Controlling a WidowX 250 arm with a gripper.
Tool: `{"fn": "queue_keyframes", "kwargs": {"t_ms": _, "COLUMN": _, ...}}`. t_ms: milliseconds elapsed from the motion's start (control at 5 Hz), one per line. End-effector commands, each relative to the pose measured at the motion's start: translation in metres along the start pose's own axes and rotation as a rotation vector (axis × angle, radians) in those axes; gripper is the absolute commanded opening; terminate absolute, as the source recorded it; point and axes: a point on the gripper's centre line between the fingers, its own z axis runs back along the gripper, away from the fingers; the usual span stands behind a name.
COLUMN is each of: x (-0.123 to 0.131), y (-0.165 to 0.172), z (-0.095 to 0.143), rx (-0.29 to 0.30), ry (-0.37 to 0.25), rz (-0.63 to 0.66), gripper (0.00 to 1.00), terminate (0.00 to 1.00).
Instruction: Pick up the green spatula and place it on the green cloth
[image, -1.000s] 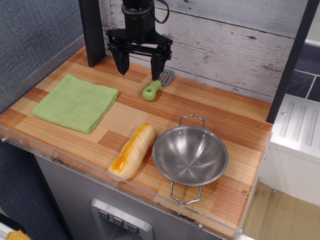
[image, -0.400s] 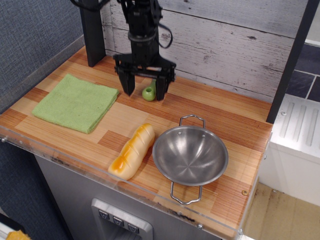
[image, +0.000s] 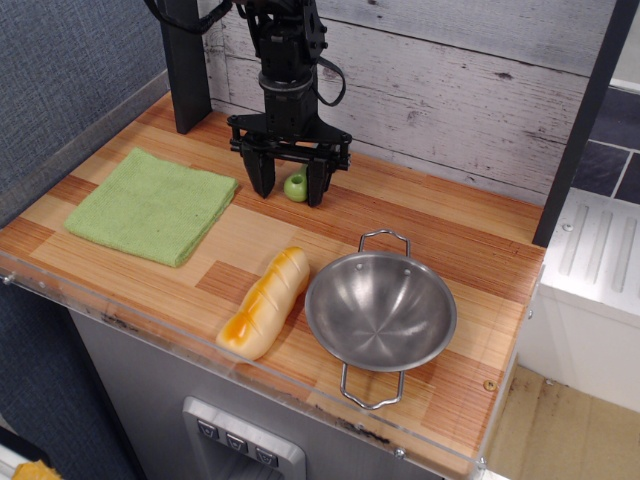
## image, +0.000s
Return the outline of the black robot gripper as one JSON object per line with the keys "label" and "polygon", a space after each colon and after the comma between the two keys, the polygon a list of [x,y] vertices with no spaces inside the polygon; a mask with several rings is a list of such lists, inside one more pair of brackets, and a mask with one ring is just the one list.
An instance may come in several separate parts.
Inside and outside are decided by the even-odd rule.
{"label": "black robot gripper", "polygon": [[267,198],[275,185],[275,159],[306,163],[307,203],[317,207],[332,172],[350,167],[351,135],[318,113],[317,85],[263,86],[265,111],[228,118],[231,149],[242,155],[254,191]]}

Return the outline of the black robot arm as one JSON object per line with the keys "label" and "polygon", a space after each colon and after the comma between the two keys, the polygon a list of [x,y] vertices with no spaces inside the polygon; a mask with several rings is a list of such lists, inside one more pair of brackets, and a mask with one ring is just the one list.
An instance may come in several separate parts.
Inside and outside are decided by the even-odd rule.
{"label": "black robot arm", "polygon": [[319,116],[320,103],[333,107],[346,92],[342,89],[331,102],[319,92],[319,66],[342,73],[322,57],[327,29],[314,1],[241,1],[238,10],[261,63],[265,111],[228,118],[231,149],[241,155],[254,191],[263,198],[275,185],[277,159],[306,165],[307,203],[316,207],[332,174],[349,169],[352,141]]}

